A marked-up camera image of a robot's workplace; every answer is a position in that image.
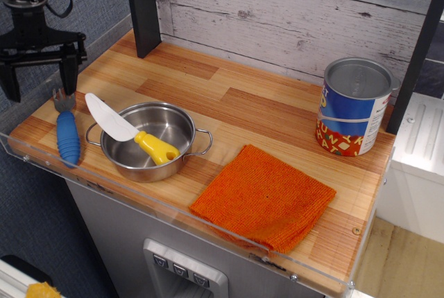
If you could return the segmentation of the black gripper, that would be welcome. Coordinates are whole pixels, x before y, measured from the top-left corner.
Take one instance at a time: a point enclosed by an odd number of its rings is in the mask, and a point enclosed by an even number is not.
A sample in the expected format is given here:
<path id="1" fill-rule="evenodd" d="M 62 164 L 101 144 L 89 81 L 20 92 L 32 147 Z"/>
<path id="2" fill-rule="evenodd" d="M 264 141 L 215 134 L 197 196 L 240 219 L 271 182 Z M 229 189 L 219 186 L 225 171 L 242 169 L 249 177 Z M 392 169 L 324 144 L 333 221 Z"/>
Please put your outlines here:
<path id="1" fill-rule="evenodd" d="M 46 24 L 44 4 L 13 1 L 13 29 L 1 36 L 1 88 L 7 99 L 19 103 L 21 94 L 14 67 L 59 63 L 65 94 L 76 91 L 78 65 L 87 59 L 85 35 L 56 30 Z"/>

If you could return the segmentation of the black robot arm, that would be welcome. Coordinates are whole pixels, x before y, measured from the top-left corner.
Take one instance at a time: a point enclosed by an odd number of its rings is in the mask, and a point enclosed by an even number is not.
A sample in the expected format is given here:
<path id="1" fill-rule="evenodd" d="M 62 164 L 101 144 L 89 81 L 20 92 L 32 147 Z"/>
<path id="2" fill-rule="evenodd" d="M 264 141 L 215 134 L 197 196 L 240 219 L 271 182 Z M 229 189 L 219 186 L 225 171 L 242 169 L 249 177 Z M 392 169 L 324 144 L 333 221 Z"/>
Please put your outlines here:
<path id="1" fill-rule="evenodd" d="M 44 9 L 65 18 L 72 10 L 57 13 L 48 0 L 2 0 L 10 9 L 13 29 L 1 36 L 1 88 L 7 99 L 20 102 L 21 94 L 15 69 L 44 64 L 58 64 L 65 95 L 76 91 L 79 66 L 87 53 L 83 33 L 56 30 L 46 24 Z"/>

